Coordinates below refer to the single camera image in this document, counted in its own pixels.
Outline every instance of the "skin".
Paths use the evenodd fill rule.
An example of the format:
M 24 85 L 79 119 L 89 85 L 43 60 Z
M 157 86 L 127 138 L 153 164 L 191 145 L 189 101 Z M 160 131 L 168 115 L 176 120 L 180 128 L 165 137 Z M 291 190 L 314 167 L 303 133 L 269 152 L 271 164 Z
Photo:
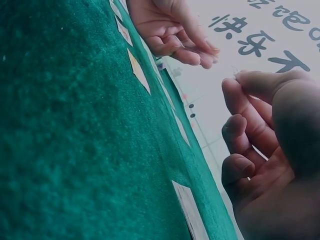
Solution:
M 205 69 L 217 62 L 220 50 L 186 0 L 127 5 L 154 55 Z M 225 79 L 222 89 L 232 114 L 222 128 L 230 151 L 222 183 L 244 238 L 320 239 L 320 86 L 299 71 L 255 71 Z
M 158 57 L 210 69 L 220 50 L 208 40 L 186 0 L 127 0 L 132 22 Z
M 222 89 L 232 114 L 222 128 L 230 151 L 222 183 L 244 238 L 319 239 L 319 84 L 299 71 L 256 71 Z

